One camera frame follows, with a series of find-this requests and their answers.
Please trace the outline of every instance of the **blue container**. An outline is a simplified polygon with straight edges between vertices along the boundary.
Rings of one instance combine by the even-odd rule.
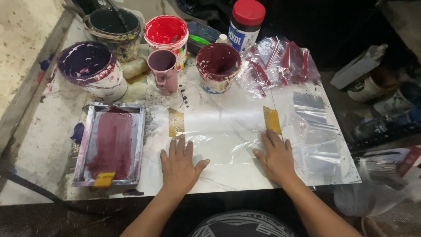
[[[187,28],[189,29],[190,35],[199,36],[210,43],[214,43],[221,34],[216,29],[200,24],[199,22],[189,22],[187,23]],[[191,54],[197,55],[203,46],[205,45],[190,38],[187,40],[187,50]]]

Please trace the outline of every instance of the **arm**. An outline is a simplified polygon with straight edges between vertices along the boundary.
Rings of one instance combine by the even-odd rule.
[[[268,178],[278,183],[292,199],[311,237],[361,236],[297,176],[289,140],[286,140],[284,145],[279,135],[268,129],[262,133],[262,141],[266,154],[253,149],[254,155],[261,162]]]
[[[173,138],[170,154],[161,151],[164,185],[143,212],[124,230],[120,237],[158,237],[162,229],[177,208],[183,197],[193,188],[202,170],[210,160],[200,161],[193,166],[193,143],[188,142],[186,151],[185,138],[180,138],[176,148]]]

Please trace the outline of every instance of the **masking tape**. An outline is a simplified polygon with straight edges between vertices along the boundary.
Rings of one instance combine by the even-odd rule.
[[[95,188],[108,188],[114,179],[115,172],[104,172],[97,175],[93,187]]]
[[[266,128],[273,129],[282,136],[281,126],[279,125],[278,111],[263,106],[264,123]]]
[[[184,134],[184,113],[168,108],[168,136],[175,137]]]

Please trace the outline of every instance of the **hand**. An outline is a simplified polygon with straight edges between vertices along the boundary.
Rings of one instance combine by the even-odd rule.
[[[279,135],[270,129],[261,135],[266,154],[256,148],[253,149],[253,154],[261,162],[269,180],[281,187],[287,182],[300,180],[294,170],[291,142],[287,139],[284,145]]]
[[[210,160],[201,160],[196,167],[193,166],[193,142],[189,141],[186,151],[185,138],[179,139],[176,149],[176,139],[170,143],[170,157],[167,158],[165,150],[161,151],[162,173],[164,176],[163,189],[175,197],[183,198],[199,180],[199,176],[209,164]]]

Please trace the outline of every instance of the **paint bucket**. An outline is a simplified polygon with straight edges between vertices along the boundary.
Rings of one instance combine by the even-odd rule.
[[[152,50],[168,49],[176,55],[178,71],[186,66],[189,30],[183,19],[170,15],[156,16],[146,23],[144,36]]]
[[[241,67],[240,54],[225,43],[203,46],[196,56],[196,67],[202,88],[211,94],[222,94],[231,88]]]
[[[85,29],[98,37],[119,62],[130,62],[140,58],[140,40],[142,27],[139,19],[131,12],[118,9],[124,18],[129,32],[121,24],[112,8],[100,8],[83,18]]]
[[[421,105],[421,87],[419,84],[404,81],[391,98],[374,104],[381,115],[402,113]]]
[[[162,95],[177,91],[177,57],[167,49],[158,49],[148,57],[148,66],[155,75],[155,85]]]
[[[358,83],[348,91],[349,97],[357,102],[366,102],[380,97],[384,89],[375,83],[371,76]]]
[[[113,102],[126,93],[127,82],[115,55],[102,43],[78,42],[63,50],[57,67],[65,79],[95,100]]]

